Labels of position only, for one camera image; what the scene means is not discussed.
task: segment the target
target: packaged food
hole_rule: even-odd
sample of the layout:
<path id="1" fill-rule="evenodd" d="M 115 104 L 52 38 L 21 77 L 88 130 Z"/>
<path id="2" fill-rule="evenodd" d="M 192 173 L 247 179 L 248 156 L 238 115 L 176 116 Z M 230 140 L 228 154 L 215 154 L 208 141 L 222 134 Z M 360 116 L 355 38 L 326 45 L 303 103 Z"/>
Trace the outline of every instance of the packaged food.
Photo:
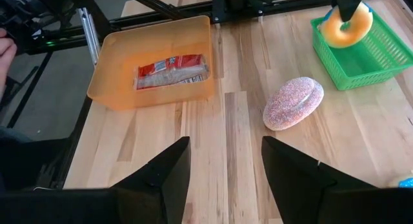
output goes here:
<path id="1" fill-rule="evenodd" d="M 135 68 L 134 88 L 144 89 L 177 83 L 195 83 L 208 78 L 202 55 L 176 56 Z"/>

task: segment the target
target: blue object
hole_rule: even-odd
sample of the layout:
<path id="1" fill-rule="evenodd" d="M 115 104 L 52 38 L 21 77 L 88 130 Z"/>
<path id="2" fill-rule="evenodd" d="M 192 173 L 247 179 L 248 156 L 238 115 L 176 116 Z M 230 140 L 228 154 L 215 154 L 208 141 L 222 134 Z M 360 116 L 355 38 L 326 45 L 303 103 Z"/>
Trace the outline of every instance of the blue object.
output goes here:
<path id="1" fill-rule="evenodd" d="M 399 182 L 400 188 L 413 188 L 413 178 L 405 179 Z"/>
<path id="2" fill-rule="evenodd" d="M 366 4 L 366 3 L 364 3 L 364 2 L 363 2 L 363 4 L 365 4 L 365 5 L 368 7 L 368 12 L 373 12 L 372 7 L 370 7 L 368 4 Z"/>
<path id="3" fill-rule="evenodd" d="M 328 13 L 325 15 L 323 21 L 327 21 L 330 18 L 332 12 L 333 12 L 333 9 L 330 9 L 330 11 L 328 11 Z"/>

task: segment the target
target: orange plastic bin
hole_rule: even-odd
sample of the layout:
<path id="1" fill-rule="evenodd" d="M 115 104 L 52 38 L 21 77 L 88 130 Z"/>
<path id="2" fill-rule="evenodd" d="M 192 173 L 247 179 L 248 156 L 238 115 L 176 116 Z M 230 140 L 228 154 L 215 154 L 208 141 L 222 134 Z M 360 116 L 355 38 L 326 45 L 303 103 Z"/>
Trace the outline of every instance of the orange plastic bin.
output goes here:
<path id="1" fill-rule="evenodd" d="M 134 90 L 137 66 L 174 56 L 203 54 L 208 79 L 178 85 Z M 145 107 L 211 96 L 214 93 L 210 20 L 192 17 L 116 32 L 103 41 L 88 97 L 112 110 Z"/>

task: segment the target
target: wooden table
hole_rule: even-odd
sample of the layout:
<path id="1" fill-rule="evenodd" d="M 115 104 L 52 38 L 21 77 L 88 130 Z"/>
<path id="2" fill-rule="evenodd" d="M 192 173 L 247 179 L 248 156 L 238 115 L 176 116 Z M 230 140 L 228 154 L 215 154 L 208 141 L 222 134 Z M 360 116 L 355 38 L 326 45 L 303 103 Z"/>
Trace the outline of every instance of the wooden table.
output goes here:
<path id="1" fill-rule="evenodd" d="M 163 0 L 185 5 L 206 0 Z M 413 45 L 413 14 L 402 0 L 368 4 Z M 181 136 L 190 136 L 191 178 L 184 223 L 281 223 L 261 159 L 275 136 L 378 187 L 413 169 L 413 70 L 385 83 L 336 90 L 312 48 L 310 20 L 329 7 L 265 16 L 214 30 L 216 94 L 114 112 L 92 104 L 65 188 L 109 187 Z M 129 1 L 123 16 L 149 11 Z M 265 128 L 267 98 L 285 81 L 313 77 L 319 108 L 280 132 Z"/>

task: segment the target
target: green plastic basket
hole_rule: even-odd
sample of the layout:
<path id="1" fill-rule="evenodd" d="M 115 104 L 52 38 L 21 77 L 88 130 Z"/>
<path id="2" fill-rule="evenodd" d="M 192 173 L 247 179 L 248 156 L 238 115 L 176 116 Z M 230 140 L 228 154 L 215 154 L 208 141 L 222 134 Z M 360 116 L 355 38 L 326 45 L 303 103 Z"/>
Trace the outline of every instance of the green plastic basket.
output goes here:
<path id="1" fill-rule="evenodd" d="M 413 66 L 412 51 L 374 12 L 373 19 L 360 42 L 342 49 L 329 47 L 319 32 L 323 17 L 311 20 L 313 47 L 338 90 L 380 83 Z"/>

